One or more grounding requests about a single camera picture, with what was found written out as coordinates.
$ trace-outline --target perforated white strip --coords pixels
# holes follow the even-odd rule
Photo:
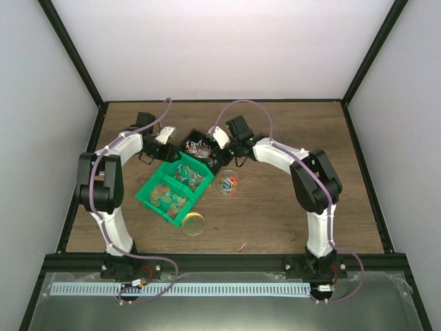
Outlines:
[[[53,296],[116,296],[121,283],[53,283]],[[123,296],[158,294],[168,283],[151,283],[141,290],[130,289]],[[176,283],[167,297],[309,297],[308,283]]]

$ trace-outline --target robotic arm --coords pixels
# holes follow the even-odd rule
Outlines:
[[[131,236],[127,233],[123,215],[121,214],[121,204],[124,197],[123,172],[122,167],[125,162],[135,154],[145,153],[153,159],[174,162],[180,159],[178,146],[168,143],[168,140],[174,136],[176,129],[170,126],[161,128],[161,131],[155,137],[152,136],[153,128],[144,130],[140,133],[132,133],[137,128],[142,128],[152,123],[155,117],[149,113],[138,114],[136,124],[124,129],[119,135],[125,137],[112,148],[106,146],[108,150],[99,164],[99,176],[94,181],[93,199],[95,208],[101,212],[104,220],[92,212],[89,203],[89,181],[92,166],[96,156],[100,155],[105,149],[97,150],[95,153],[83,153],[79,158],[79,168],[75,197],[83,204],[85,209],[96,219],[103,232],[102,222],[105,222],[107,233],[117,247],[125,252],[136,251]],[[106,241],[106,252],[121,256]]]
[[[333,218],[338,195],[342,192],[342,184],[327,155],[322,150],[309,152],[277,143],[274,140],[271,141],[265,134],[255,135],[242,116],[228,121],[227,127],[231,133],[230,137],[217,126],[210,128],[209,132],[212,132],[212,137],[220,149],[229,150],[231,159],[233,157],[247,157],[254,161],[271,164],[291,175],[297,200],[307,212],[309,228],[305,250],[307,267],[314,274],[320,274],[322,270],[329,270],[329,266],[336,256],[330,241],[334,243]],[[328,236],[329,202],[325,193],[293,157],[276,148],[275,144],[302,160],[312,172],[317,174],[319,180],[330,193],[333,202],[332,214],[330,215],[330,237]]]

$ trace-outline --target green tray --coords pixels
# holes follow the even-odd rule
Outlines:
[[[205,164],[181,153],[180,160],[163,162],[135,197],[147,209],[179,227],[213,179]]]

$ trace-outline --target wooden tabletop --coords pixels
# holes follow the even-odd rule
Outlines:
[[[334,239],[338,246],[359,253],[383,253],[380,237],[339,103],[263,104],[274,121],[274,138],[294,148],[323,149],[343,185],[336,209]],[[179,142],[192,128],[207,131],[226,103],[174,103],[163,120],[175,126]],[[138,112],[161,113],[159,103],[111,103],[97,149],[111,142],[124,127],[135,123]],[[269,132],[267,117],[253,105],[239,103],[222,118],[222,125],[243,115],[254,133]],[[302,253],[308,237],[307,217],[298,205],[291,177],[268,164],[248,160],[242,168],[234,162],[225,169],[239,175],[238,193],[223,196],[214,182],[193,207],[206,220],[198,236],[185,234],[147,210],[135,194],[161,164],[132,157],[123,167],[125,197],[122,205],[127,231],[140,252],[234,253],[247,243],[244,253]],[[68,242],[70,252],[102,252],[104,240],[95,220],[80,206]]]

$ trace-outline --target white wall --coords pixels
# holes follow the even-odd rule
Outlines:
[[[349,105],[382,211],[441,330],[441,1],[410,1]]]
[[[54,0],[105,100],[341,98],[393,0]]]
[[[0,13],[0,329],[18,330],[96,106],[37,1],[2,1]]]

